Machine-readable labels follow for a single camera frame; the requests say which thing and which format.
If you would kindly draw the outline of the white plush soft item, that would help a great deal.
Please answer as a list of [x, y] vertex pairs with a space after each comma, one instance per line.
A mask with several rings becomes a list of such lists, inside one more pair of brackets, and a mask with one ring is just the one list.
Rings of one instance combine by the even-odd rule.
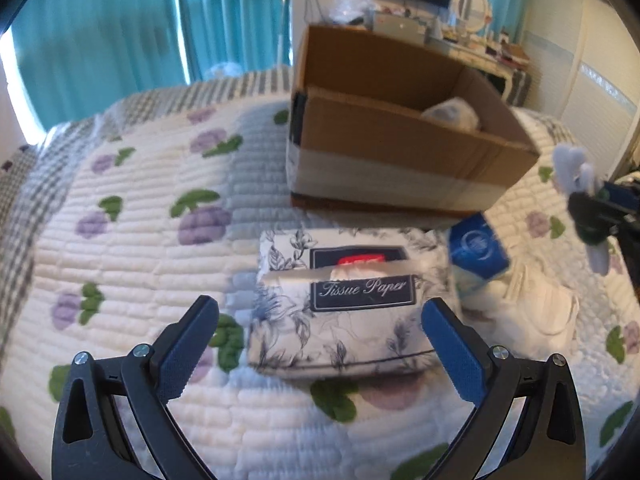
[[[584, 148], [560, 143], [553, 150], [552, 162], [556, 184], [567, 198], [574, 193], [584, 193], [588, 197], [594, 197], [602, 188], [602, 182], [597, 177], [596, 170], [588, 162]], [[586, 245], [591, 271], [607, 276], [610, 270], [608, 236], [584, 226], [572, 212], [570, 216], [574, 221], [578, 238]]]

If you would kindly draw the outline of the white face mask stack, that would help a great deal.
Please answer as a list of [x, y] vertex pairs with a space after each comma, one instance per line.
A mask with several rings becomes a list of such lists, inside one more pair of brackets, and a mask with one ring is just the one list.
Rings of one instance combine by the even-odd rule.
[[543, 270], [521, 261], [490, 283], [498, 298], [498, 326], [516, 341], [569, 344], [574, 337], [579, 301], [574, 292]]

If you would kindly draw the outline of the blue Vinda tissue pack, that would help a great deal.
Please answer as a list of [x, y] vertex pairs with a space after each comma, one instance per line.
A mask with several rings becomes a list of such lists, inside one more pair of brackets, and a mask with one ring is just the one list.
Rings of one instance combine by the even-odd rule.
[[472, 214], [448, 230], [449, 257], [461, 297], [505, 274], [510, 259], [484, 214]]

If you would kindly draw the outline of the floral tissue paper pack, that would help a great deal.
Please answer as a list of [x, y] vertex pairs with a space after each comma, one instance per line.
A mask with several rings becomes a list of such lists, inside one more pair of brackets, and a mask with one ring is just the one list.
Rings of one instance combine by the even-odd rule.
[[438, 362], [421, 323], [433, 298], [460, 310], [445, 231], [263, 232], [248, 364], [286, 379], [422, 372]]

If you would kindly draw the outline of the plastic wrapped item in box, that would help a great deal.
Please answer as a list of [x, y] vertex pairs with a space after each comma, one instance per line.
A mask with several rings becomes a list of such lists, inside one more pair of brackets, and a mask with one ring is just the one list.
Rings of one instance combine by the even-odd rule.
[[474, 108], [457, 96], [424, 110], [421, 117], [444, 122], [451, 128], [466, 132], [480, 128], [480, 118]]

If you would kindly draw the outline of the white vanity table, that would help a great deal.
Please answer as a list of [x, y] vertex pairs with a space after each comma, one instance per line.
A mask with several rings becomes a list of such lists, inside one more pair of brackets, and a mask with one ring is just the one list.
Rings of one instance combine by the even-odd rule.
[[428, 37], [425, 45], [481, 72], [509, 105], [525, 104], [532, 83], [532, 77], [525, 70], [512, 66], [495, 55], [478, 52], [446, 40]]

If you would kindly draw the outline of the white floral quilt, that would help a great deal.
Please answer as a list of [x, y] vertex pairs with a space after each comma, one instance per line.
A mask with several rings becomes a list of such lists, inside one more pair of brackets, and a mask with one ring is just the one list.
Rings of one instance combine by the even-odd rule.
[[[122, 356], [201, 294], [246, 332], [264, 231], [407, 224], [392, 214], [294, 208], [279, 122], [286, 104], [274, 95], [217, 105], [209, 127], [242, 138], [227, 155], [192, 153], [198, 126], [177, 113], [126, 130], [80, 164], [32, 246], [32, 280], [1, 371], [2, 424], [40, 477], [50, 477], [58, 399], [77, 352]], [[570, 132], [524, 108], [516, 117], [540, 159], [487, 217], [512, 256], [541, 259], [578, 296], [570, 368], [587, 465], [596, 468], [639, 411], [638, 300], [622, 260], [604, 278], [589, 270], [552, 185], [551, 152]], [[470, 409], [437, 368], [314, 398], [302, 382], [259, 375], [216, 349], [170, 404], [221, 479], [402, 478], [431, 463]]]

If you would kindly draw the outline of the white oval vanity mirror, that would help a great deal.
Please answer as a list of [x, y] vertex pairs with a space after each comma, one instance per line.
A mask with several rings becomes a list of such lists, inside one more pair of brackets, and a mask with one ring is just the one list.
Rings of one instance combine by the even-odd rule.
[[492, 21], [489, 0], [451, 0], [456, 25], [470, 34], [480, 34]]

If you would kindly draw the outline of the brown cardboard box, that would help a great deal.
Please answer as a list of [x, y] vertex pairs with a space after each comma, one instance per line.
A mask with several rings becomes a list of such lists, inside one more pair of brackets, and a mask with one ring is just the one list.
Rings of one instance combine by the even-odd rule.
[[[421, 117], [455, 97], [480, 118], [466, 132]], [[295, 65], [286, 147], [292, 202], [304, 209], [489, 209], [539, 158], [494, 87], [427, 47], [311, 25]]]

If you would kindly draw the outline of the teal curtain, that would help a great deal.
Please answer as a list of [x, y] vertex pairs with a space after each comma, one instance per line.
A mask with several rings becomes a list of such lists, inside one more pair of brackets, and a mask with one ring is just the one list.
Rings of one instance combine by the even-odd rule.
[[27, 0], [10, 27], [43, 129], [136, 92], [291, 61], [288, 0]]

